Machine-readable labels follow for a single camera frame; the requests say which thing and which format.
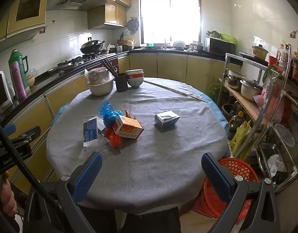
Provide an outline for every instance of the hand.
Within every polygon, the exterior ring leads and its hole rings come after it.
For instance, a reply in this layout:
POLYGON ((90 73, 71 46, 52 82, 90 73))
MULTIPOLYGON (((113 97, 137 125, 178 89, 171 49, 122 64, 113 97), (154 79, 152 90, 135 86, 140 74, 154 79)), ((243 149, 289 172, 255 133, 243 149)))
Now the hand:
POLYGON ((2 174, 3 184, 0 193, 2 211, 6 213, 9 217, 14 217, 17 212, 17 204, 14 199, 14 193, 11 190, 10 182, 7 180, 9 177, 9 172, 6 171, 2 174))

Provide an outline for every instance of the window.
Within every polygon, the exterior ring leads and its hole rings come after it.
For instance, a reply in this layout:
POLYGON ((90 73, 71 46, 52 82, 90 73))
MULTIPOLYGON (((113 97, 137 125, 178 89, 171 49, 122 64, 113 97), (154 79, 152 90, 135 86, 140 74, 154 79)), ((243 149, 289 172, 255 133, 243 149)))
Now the window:
POLYGON ((200 0, 141 0, 142 43, 198 41, 200 0))

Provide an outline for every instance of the blue plastic bag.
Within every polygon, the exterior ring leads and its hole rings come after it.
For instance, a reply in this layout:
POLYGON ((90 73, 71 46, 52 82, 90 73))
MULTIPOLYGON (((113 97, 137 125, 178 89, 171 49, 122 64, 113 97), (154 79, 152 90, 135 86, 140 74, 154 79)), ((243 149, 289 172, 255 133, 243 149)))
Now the blue plastic bag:
POLYGON ((120 110, 113 110, 108 100, 105 100, 99 107, 99 114, 103 116, 103 123, 107 128, 111 128, 117 117, 123 115, 120 110))

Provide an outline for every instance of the black cable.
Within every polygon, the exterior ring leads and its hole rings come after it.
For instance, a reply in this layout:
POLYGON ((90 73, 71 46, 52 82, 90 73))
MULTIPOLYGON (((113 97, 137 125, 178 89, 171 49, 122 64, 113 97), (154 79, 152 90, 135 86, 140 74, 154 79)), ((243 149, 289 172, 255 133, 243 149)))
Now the black cable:
POLYGON ((34 187, 34 189, 44 198, 44 200, 60 215, 62 218, 64 217, 64 213, 59 205, 55 202, 55 200, 48 194, 48 192, 41 186, 38 180, 32 175, 30 170, 25 165, 24 161, 14 148, 13 144, 3 132, 2 127, 0 125, 0 141, 11 155, 12 159, 16 163, 17 167, 21 170, 24 174, 26 179, 30 182, 30 184, 34 187))

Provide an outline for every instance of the round table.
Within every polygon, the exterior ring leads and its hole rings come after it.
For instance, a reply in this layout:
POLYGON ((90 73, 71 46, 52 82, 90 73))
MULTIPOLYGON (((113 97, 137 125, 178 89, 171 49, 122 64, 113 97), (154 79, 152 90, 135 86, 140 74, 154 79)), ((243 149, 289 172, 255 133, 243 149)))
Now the round table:
MULTIPOLYGON (((145 79, 197 96, 185 83, 145 79)), ((105 99, 115 110, 127 109, 135 115, 144 131, 137 140, 124 138, 115 155, 103 160, 97 178, 79 205, 139 215, 171 209, 194 199, 205 178, 201 157, 206 152, 217 159, 223 156, 225 130, 207 103, 147 82, 121 93, 114 85, 113 91, 103 97, 95 97, 87 90, 72 100, 47 137, 47 158, 56 175, 70 175, 86 160, 83 123, 99 115, 98 108, 105 99), (162 130, 155 124, 154 115, 168 110, 180 118, 171 129, 162 130)))

